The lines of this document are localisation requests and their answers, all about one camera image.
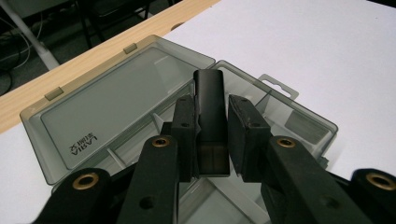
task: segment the black rectangular object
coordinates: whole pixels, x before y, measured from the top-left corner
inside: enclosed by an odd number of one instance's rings
[[[177,141],[169,135],[148,139],[134,170],[117,223],[176,223]]]
[[[372,223],[298,140],[272,137],[264,154],[278,181],[277,186],[272,183],[271,187],[280,188],[287,202],[286,215],[280,217],[273,210],[277,205],[271,190],[263,183],[262,196],[269,203],[268,213],[272,221],[278,221],[274,224]]]
[[[230,95],[228,106],[228,149],[236,173],[244,182],[262,182],[261,151],[271,137],[271,126],[248,99]]]
[[[220,70],[202,69],[195,71],[193,76],[195,110],[200,130],[197,135],[200,175],[229,176],[223,74]]]
[[[199,171],[195,147],[194,100],[189,95],[176,101],[171,134],[178,144],[180,182],[190,183],[192,177],[199,177]]]
[[[161,127],[161,135],[171,135],[172,122],[164,122]]]
[[[356,170],[348,192],[374,223],[396,223],[395,176],[376,169]]]
[[[79,170],[54,191],[34,223],[106,222],[111,196],[111,178],[107,171]]]

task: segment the brass insert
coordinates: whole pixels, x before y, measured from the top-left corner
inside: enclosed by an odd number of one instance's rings
[[[282,147],[295,147],[296,144],[293,140],[289,138],[279,138],[277,139],[277,144],[282,146]]]
[[[159,137],[152,140],[152,145],[154,145],[155,147],[166,147],[169,145],[169,143],[169,139],[165,137]]]
[[[396,183],[385,175],[370,173],[367,180],[374,186],[385,190],[396,190]]]
[[[99,175],[96,173],[81,175],[73,182],[73,188],[79,190],[90,189],[95,186],[98,181]]]

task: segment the screw hole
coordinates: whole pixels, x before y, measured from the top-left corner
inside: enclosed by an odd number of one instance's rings
[[[98,181],[99,175],[96,173],[81,175],[73,182],[73,188],[78,190],[90,189],[95,186]]]
[[[87,185],[87,184],[91,184],[92,182],[93,182],[92,176],[86,176],[78,181],[80,185]]]
[[[169,145],[169,140],[164,137],[156,138],[152,141],[152,145],[155,147],[166,147]]]
[[[295,147],[296,144],[289,138],[279,138],[277,139],[277,144],[282,147]]]
[[[139,205],[141,208],[143,208],[145,210],[153,208],[154,207],[154,197],[148,196],[148,197],[143,198],[142,200],[140,200]]]
[[[374,186],[385,190],[396,190],[396,183],[385,175],[370,173],[367,180]]]

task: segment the translucent gray lid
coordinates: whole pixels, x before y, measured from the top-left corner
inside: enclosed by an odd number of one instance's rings
[[[132,52],[131,47],[125,49],[112,59],[115,66],[96,71],[98,75],[90,81],[69,83],[21,112],[49,184],[99,155],[149,111],[188,85],[196,69],[214,63],[159,37],[148,39],[150,43],[145,39],[143,44],[133,44]]]

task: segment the hanging tab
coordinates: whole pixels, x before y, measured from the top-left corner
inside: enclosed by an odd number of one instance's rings
[[[287,86],[287,85],[285,85],[285,84],[283,84],[282,82],[280,82],[280,81],[278,81],[278,80],[276,80],[276,79],[274,79],[273,77],[270,77],[270,76],[268,76],[268,75],[266,75],[266,74],[263,74],[262,76],[260,76],[259,78],[258,78],[258,80],[260,80],[261,82],[263,82],[263,81],[267,81],[267,82],[270,82],[272,85],[274,85],[274,86],[279,86],[280,87],[280,89],[282,90],[282,91],[284,91],[284,92],[286,92],[286,93],[288,93],[289,94],[289,98],[291,99],[291,100],[295,100],[296,98],[297,98],[297,96],[299,95],[299,92],[297,92],[297,91],[295,91],[294,89],[292,89],[291,87],[289,87],[289,86]]]

